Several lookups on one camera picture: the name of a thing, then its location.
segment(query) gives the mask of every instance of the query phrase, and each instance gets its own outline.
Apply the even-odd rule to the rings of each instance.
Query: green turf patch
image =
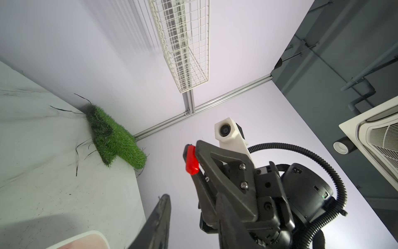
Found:
[[[99,106],[90,105],[86,115],[93,131],[93,142],[105,165],[109,167],[118,155],[135,169],[145,166],[146,155],[123,126]]]

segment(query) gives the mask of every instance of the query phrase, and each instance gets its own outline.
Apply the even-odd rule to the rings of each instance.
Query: red gripper tip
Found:
[[[195,156],[195,146],[188,146],[185,170],[193,176],[199,172],[199,162]]]

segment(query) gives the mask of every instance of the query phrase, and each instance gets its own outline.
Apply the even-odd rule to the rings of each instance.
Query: screw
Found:
[[[272,210],[272,204],[270,202],[264,203],[264,209],[267,211]]]
[[[247,182],[241,182],[240,183],[240,188],[247,190],[249,188],[249,184]]]

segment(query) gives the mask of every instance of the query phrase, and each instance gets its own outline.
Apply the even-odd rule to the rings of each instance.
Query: camera lens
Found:
[[[221,126],[220,134],[221,134],[221,136],[226,137],[226,136],[228,136],[230,131],[231,131],[231,127],[228,124],[225,124],[225,125]]]

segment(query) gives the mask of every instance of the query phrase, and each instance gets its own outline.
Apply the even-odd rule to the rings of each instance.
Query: wire mesh tray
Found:
[[[181,93],[209,80],[209,1],[149,1],[164,58]]]

